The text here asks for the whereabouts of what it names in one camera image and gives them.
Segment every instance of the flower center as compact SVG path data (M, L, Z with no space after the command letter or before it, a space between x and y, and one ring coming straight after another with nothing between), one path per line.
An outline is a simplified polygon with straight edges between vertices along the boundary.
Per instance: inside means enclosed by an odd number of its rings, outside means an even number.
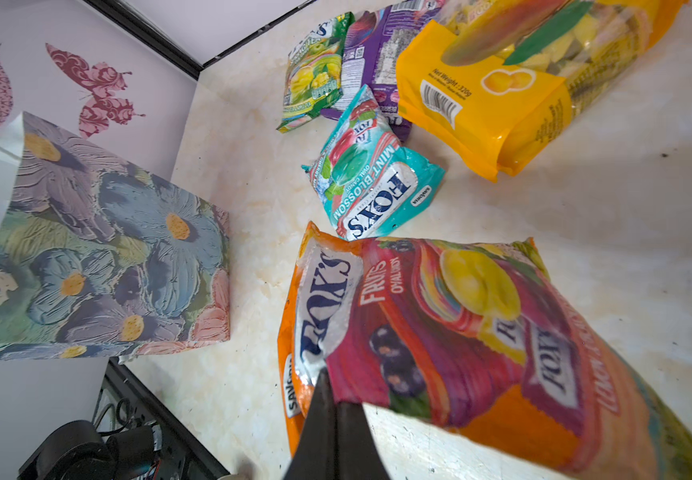
M60 151L46 138L39 137L36 134L26 134L25 147L29 149L36 158L52 162L60 161Z
M67 279L63 280L60 286L60 293L66 296L74 296L82 293L84 289L84 275L79 272L74 272Z
M167 214L164 220L167 223L167 230L176 240L186 240L191 235L191 229L188 224L176 214Z
M132 342L137 340L141 333L143 333L143 317L130 315L121 323L119 339L122 342Z
M77 356L82 356L87 352L87 347L84 345L72 345L60 354L62 359L72 359Z

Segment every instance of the black metal frame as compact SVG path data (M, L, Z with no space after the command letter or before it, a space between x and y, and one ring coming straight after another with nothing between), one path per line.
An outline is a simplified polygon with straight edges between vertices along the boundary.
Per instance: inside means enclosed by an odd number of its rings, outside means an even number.
M229 475L228 470L207 451L196 437L164 406L143 382L116 358L108 360L103 388L131 402L132 427L155 420L162 433L159 478L214 480Z
M255 38L268 32L273 27L282 23L284 20L288 19L293 14L298 13L300 10L308 5L311 5L315 1L316 0L303 0L303 3L296 6L289 12L283 14L273 22L258 28L257 31L231 45L229 48L226 48L223 52L219 53L211 60L208 60L204 65L200 65L186 52L181 50L178 45L172 43L164 35L159 33L156 28L153 28L145 20L145 18L142 18L137 12L130 10L127 5L119 0L84 0L85 3L103 14L113 23L122 27L125 31L136 37L141 42L147 44L152 50L154 50L154 52L159 53L159 55L166 58L170 63L194 79L199 78L199 73L202 70L216 63L218 60L225 58L229 53L235 52L239 48L242 48L245 46L245 44L255 40Z

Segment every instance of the purple candy bag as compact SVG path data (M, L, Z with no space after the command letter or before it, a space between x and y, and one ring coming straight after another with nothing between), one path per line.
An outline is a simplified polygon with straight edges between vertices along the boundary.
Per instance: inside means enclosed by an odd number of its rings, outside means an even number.
M407 0L378 12L365 12L351 24L343 50L343 96L322 115L338 120L364 84L373 95L391 129L407 140L412 124L397 113L397 57L444 5L445 0Z

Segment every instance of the yellow candy wrapper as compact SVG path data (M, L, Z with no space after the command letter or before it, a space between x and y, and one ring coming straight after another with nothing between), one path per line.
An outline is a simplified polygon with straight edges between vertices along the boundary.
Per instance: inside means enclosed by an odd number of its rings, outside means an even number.
M453 0L397 60L399 115L477 174L518 174L685 0Z

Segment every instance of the barcode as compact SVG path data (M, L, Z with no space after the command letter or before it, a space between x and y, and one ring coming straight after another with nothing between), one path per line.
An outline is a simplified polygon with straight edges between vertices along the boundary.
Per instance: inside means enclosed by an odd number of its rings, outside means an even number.
M420 83L420 97L429 110L441 114L450 126L455 129L455 117L463 110L463 105L454 101L443 91L425 80Z
M391 12L402 12L404 10L412 10L417 12L423 8L423 4L427 0L407 0L406 2L400 2L397 5L391 5Z

